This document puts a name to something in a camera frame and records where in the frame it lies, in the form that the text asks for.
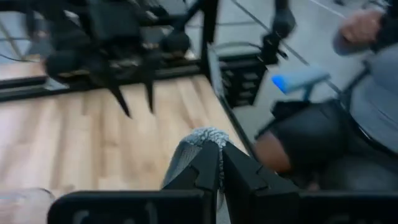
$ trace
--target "wooden floor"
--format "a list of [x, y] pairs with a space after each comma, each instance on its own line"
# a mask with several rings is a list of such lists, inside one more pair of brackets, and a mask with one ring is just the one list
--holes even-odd
[[[42, 72], [23, 66], [0, 72]], [[226, 131], [244, 151], [203, 76], [156, 83], [154, 114], [143, 85], [123, 94], [132, 119], [106, 90], [0, 103], [0, 189], [158, 189], [178, 142], [202, 126]]]

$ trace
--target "hand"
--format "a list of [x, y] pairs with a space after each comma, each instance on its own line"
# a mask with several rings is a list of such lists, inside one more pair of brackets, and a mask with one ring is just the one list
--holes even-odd
[[344, 21], [340, 33], [351, 44], [368, 44], [376, 40], [383, 12], [361, 10]]

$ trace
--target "person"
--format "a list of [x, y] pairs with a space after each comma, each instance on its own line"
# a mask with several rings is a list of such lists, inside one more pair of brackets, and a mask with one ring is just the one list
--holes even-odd
[[280, 174], [320, 174], [312, 189], [398, 189], [398, 4], [367, 9], [346, 19], [347, 45], [377, 46], [369, 75], [352, 91], [349, 109], [339, 100], [311, 104], [271, 124], [254, 153]]

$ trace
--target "gray shirt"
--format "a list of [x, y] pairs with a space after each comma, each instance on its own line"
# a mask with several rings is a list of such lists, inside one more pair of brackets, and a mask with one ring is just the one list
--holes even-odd
[[371, 73], [355, 87], [351, 115], [373, 139], [398, 153], [398, 44], [370, 61]]

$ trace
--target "black shorts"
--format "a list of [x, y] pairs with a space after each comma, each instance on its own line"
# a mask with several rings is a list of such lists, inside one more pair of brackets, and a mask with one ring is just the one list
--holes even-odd
[[359, 189], [398, 189], [398, 157], [368, 139], [339, 101], [311, 105], [270, 131], [283, 145], [293, 170], [322, 167], [329, 185], [355, 179], [360, 181], [348, 184]]

